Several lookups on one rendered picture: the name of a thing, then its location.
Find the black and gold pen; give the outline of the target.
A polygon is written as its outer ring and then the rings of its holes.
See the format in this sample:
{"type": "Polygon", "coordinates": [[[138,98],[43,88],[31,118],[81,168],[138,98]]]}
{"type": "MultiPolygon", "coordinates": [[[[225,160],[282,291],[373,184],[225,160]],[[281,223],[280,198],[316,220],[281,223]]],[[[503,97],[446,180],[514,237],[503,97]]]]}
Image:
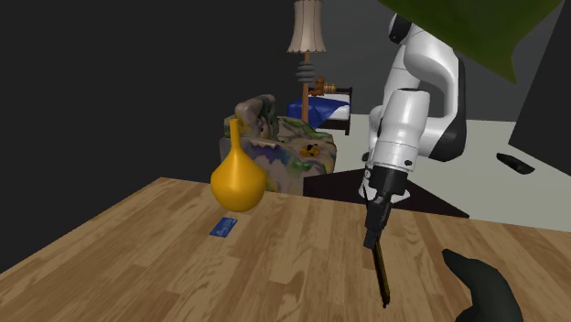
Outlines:
{"type": "Polygon", "coordinates": [[[386,269],[382,257],[382,248],[380,241],[377,241],[372,249],[372,257],[375,264],[375,272],[377,275],[379,290],[382,298],[382,307],[386,308],[391,301],[390,287],[386,275],[386,269]]]}

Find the bed with blue blanket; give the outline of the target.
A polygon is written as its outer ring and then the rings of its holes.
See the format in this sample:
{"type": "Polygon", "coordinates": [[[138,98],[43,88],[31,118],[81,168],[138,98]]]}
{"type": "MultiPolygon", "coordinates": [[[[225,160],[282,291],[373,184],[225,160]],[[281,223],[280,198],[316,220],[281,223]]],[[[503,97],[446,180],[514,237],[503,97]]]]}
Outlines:
{"type": "Polygon", "coordinates": [[[338,87],[326,83],[325,77],[317,76],[315,85],[307,88],[307,96],[287,106],[287,116],[303,119],[307,113],[308,124],[314,129],[341,130],[350,134],[350,118],[353,88],[338,87]]]}

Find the black oblong object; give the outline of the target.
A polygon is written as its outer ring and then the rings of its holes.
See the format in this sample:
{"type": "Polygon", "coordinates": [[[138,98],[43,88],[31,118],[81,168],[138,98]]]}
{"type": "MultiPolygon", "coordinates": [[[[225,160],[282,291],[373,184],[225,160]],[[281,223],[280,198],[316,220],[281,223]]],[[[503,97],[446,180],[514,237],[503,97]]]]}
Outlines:
{"type": "Polygon", "coordinates": [[[520,160],[519,158],[503,153],[497,153],[496,158],[507,167],[516,171],[521,175],[529,175],[534,172],[535,168],[520,160]]]}

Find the black curved figure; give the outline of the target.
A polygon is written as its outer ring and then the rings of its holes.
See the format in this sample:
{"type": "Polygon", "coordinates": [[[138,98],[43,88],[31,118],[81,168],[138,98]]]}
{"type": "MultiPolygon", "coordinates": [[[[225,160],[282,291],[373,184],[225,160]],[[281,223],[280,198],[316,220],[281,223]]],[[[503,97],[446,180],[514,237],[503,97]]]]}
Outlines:
{"type": "Polygon", "coordinates": [[[512,289],[498,269],[449,249],[442,255],[448,269],[471,295],[471,306],[455,322],[524,322],[512,289]]]}

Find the yellow round-bellied vase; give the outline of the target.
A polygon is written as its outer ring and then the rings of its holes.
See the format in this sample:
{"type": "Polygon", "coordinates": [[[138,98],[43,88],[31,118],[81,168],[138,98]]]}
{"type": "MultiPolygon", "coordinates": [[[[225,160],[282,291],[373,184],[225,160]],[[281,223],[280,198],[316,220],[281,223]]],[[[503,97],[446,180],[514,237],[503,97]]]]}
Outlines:
{"type": "Polygon", "coordinates": [[[266,176],[264,170],[245,152],[241,145],[240,121],[230,120],[231,149],[210,177],[213,196],[225,209],[245,212],[262,199],[266,176]]]}

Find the blue card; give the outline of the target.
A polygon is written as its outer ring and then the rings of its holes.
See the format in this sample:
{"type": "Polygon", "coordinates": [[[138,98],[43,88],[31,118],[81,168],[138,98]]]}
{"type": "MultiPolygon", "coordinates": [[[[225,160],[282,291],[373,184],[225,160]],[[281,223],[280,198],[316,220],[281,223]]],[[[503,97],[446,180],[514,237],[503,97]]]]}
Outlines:
{"type": "Polygon", "coordinates": [[[222,217],[219,222],[212,228],[209,236],[226,238],[232,231],[237,221],[238,220],[234,218],[222,217]]]}

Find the floor lamp with beige shade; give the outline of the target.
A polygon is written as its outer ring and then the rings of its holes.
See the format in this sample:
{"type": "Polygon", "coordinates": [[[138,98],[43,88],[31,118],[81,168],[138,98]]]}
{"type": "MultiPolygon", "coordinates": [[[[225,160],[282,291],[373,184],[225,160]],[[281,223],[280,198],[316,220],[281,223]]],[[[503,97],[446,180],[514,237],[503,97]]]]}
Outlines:
{"type": "Polygon", "coordinates": [[[297,67],[297,81],[302,84],[301,120],[308,123],[309,84],[317,74],[309,59],[312,53],[326,53],[322,36],[322,8],[324,0],[296,0],[294,2],[294,30],[287,53],[302,54],[297,67]]]}

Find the green leaf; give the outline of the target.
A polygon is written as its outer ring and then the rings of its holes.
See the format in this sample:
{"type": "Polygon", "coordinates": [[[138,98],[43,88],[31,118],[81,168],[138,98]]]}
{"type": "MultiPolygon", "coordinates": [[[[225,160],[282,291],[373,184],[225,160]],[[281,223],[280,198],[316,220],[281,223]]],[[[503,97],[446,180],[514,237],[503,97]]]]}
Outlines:
{"type": "Polygon", "coordinates": [[[515,83],[518,43],[563,0],[377,0],[515,83]]]}

